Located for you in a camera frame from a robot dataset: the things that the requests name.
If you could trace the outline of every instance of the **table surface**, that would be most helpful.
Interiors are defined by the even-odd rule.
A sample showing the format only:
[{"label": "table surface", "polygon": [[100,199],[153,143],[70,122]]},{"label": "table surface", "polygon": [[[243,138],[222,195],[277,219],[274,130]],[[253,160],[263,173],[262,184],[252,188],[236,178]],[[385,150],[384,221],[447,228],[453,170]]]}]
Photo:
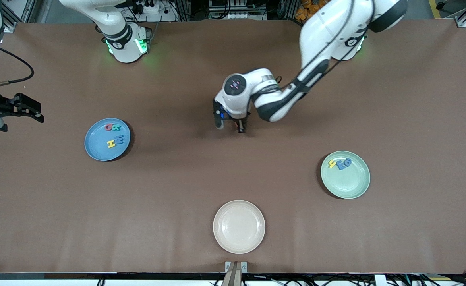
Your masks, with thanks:
[{"label": "table surface", "polygon": [[[216,130],[211,100],[234,72],[300,68],[289,21],[162,23],[132,64],[93,25],[19,24],[2,47],[35,76],[1,87],[42,103],[44,124],[6,118],[0,132],[0,272],[462,272],[466,268],[466,29],[407,20],[374,34],[285,119],[255,114],[246,134]],[[0,53],[0,80],[26,67]],[[131,125],[114,162],[87,156],[102,118]],[[349,150],[371,185],[353,200],[320,182],[320,161]],[[212,222],[251,201],[263,242],[233,255]]]}]

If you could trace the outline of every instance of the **green plate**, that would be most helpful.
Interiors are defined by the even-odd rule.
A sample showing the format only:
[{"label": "green plate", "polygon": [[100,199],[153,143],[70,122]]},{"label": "green plate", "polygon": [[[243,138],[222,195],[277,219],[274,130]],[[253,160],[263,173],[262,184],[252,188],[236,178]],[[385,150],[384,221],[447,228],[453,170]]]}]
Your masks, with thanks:
[{"label": "green plate", "polygon": [[323,179],[325,187],[337,197],[356,199],[369,188],[371,173],[365,161],[357,154],[349,151],[337,151],[329,154],[323,161],[321,179]]}]

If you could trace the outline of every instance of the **floor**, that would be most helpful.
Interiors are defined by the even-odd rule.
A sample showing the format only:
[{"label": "floor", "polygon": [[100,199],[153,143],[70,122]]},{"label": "floor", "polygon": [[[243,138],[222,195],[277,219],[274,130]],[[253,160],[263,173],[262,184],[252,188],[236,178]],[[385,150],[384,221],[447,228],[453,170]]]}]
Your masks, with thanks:
[{"label": "floor", "polygon": [[[429,19],[435,18],[437,10],[435,8],[434,0],[408,0],[408,11],[405,19]],[[466,7],[466,0],[449,0],[445,5],[444,11],[440,12],[439,16],[444,18],[451,12],[458,11]],[[35,17],[37,23],[91,23],[91,20],[86,16],[64,7],[59,0],[44,0],[39,7],[37,16]]]}]

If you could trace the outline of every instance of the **brown table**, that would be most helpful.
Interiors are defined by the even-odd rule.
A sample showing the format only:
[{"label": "brown table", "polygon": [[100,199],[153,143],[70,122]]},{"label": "brown table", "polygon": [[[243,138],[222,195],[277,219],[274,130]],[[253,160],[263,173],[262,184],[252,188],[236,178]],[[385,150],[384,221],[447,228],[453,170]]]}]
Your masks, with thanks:
[{"label": "brown table", "polygon": [[[213,126],[226,76],[300,68],[288,21],[163,23],[133,64],[108,54],[93,25],[20,24],[2,47],[35,68],[1,87],[42,103],[46,123],[7,118],[0,132],[0,272],[462,272],[466,268],[466,29],[403,21],[369,33],[286,118],[254,114],[247,134]],[[0,53],[0,80],[26,67]],[[115,162],[87,156],[96,121],[135,132]],[[330,152],[365,159],[358,199],[327,193]],[[233,199],[263,212],[264,241],[232,255],[213,216]]]}]

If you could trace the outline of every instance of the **plate rim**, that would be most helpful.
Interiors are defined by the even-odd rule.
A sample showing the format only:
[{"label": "plate rim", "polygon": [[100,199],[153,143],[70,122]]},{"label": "plate rim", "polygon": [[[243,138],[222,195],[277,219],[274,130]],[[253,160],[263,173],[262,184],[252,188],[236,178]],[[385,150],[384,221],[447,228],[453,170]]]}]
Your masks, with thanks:
[{"label": "plate rim", "polygon": [[[329,186],[327,186],[327,183],[326,183],[326,182],[324,181],[324,179],[323,179],[323,174],[324,174],[324,171],[325,171],[325,169],[326,169],[326,167],[327,167],[327,166],[325,165],[325,163],[326,163],[326,162],[329,160],[329,158],[332,157],[334,154],[336,154],[336,153],[344,153],[344,152],[353,154],[353,155],[355,155],[356,157],[358,157],[358,158],[364,163],[365,167],[367,168],[367,174],[369,175],[368,182],[367,182],[367,186],[365,187],[365,190],[363,190],[363,191],[362,191],[360,194],[358,194],[356,197],[342,197],[342,196],[336,194],[336,192],[333,192],[332,190],[330,190]],[[367,163],[365,162],[365,160],[364,160],[362,157],[360,157],[358,154],[356,154],[356,153],[354,153],[354,152],[351,152],[351,151],[348,151],[348,150],[338,150],[338,151],[334,151],[334,152],[328,154],[327,157],[324,158],[323,163],[321,163],[321,172],[320,172],[320,173],[321,173],[321,181],[322,181],[323,184],[325,185],[325,188],[327,188],[327,190],[328,190],[329,192],[331,192],[333,195],[335,195],[335,196],[337,196],[337,197],[339,197],[339,198],[341,198],[341,199],[356,199],[356,198],[358,198],[358,197],[361,197],[362,195],[364,195],[364,194],[367,192],[367,190],[369,189],[369,186],[371,185],[371,170],[369,170],[369,166],[367,165]]]},{"label": "plate rim", "polygon": [[90,152],[88,151],[88,148],[87,148],[87,146],[86,146],[86,140],[87,140],[87,138],[88,138],[88,136],[89,136],[89,134],[90,134],[91,129],[92,129],[95,125],[97,125],[100,121],[111,120],[111,119],[118,120],[118,121],[122,122],[122,123],[126,126],[126,129],[127,129],[127,131],[129,132],[129,143],[127,143],[127,148],[128,148],[128,146],[129,146],[129,144],[130,144],[130,142],[131,142],[131,139],[130,139],[130,137],[131,137],[131,129],[129,128],[129,125],[128,125],[125,121],[123,121],[123,120],[121,120],[121,119],[119,119],[119,118],[115,118],[115,117],[108,117],[108,118],[100,119],[99,121],[93,123],[93,124],[90,126],[90,128],[88,128],[88,131],[86,132],[86,135],[84,136],[84,143],[83,143],[83,144],[84,144],[84,150],[86,151],[86,154],[88,154],[88,156],[90,156],[93,160],[97,160],[97,161],[101,161],[101,162],[111,161],[111,160],[114,160],[114,159],[120,157],[120,156],[126,151],[126,149],[125,149],[123,152],[120,153],[120,155],[118,155],[118,156],[116,156],[116,157],[114,157],[114,158],[112,158],[112,159],[109,159],[109,160],[97,159],[96,157],[92,156],[92,155],[90,154]]},{"label": "plate rim", "polygon": [[[248,251],[231,251],[231,250],[227,250],[225,246],[223,246],[219,239],[217,238],[218,237],[218,228],[216,228],[216,224],[218,223],[218,214],[221,213],[221,211],[226,208],[227,206],[229,205],[232,205],[233,203],[246,203],[247,205],[251,206],[251,207],[254,207],[255,210],[257,210],[257,212],[260,214],[260,221],[262,222],[261,225],[262,225],[262,228],[263,228],[263,234],[261,235],[261,238],[259,240],[259,242],[256,243],[255,246],[253,246],[251,249],[248,248]],[[232,254],[235,254],[235,255],[244,255],[246,253],[249,253],[251,251],[254,251],[256,248],[258,248],[258,246],[263,242],[263,239],[264,239],[264,236],[266,234],[266,221],[264,219],[264,215],[263,215],[263,212],[253,203],[251,203],[250,201],[245,201],[244,199],[234,199],[232,201],[228,201],[227,203],[224,203],[218,210],[217,212],[215,213],[215,217],[213,218],[213,224],[212,224],[212,229],[213,229],[213,236],[215,237],[215,241],[217,241],[218,245],[225,251],[229,252],[229,253],[232,253]]]}]

